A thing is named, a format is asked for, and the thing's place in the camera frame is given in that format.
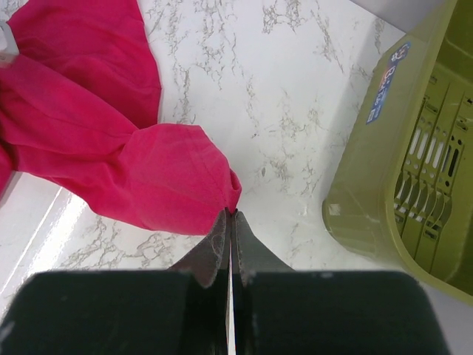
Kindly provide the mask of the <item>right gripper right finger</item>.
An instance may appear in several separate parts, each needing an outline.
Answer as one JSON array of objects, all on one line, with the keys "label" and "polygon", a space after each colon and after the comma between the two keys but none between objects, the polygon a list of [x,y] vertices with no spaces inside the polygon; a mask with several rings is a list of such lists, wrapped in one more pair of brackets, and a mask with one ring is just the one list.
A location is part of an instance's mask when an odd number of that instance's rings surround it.
[{"label": "right gripper right finger", "polygon": [[399,271],[295,271],[237,212],[231,223],[238,354],[448,354],[429,298]]}]

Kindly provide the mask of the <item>pink red t shirt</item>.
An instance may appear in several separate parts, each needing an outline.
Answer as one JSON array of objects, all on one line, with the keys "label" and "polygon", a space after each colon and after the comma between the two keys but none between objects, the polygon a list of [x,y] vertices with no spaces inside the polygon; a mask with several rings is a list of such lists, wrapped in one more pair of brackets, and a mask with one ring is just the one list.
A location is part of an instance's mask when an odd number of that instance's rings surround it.
[{"label": "pink red t shirt", "polygon": [[207,234],[242,191],[196,125],[157,120],[162,87],[136,1],[29,1],[8,21],[1,71],[1,186],[26,172],[97,214]]}]

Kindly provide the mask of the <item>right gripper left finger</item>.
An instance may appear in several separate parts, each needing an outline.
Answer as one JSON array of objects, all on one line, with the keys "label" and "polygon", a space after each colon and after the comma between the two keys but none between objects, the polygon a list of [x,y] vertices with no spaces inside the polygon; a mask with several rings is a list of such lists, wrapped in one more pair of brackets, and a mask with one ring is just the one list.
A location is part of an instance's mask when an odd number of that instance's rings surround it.
[{"label": "right gripper left finger", "polygon": [[3,354],[226,354],[230,215],[160,270],[45,271],[1,322]]}]

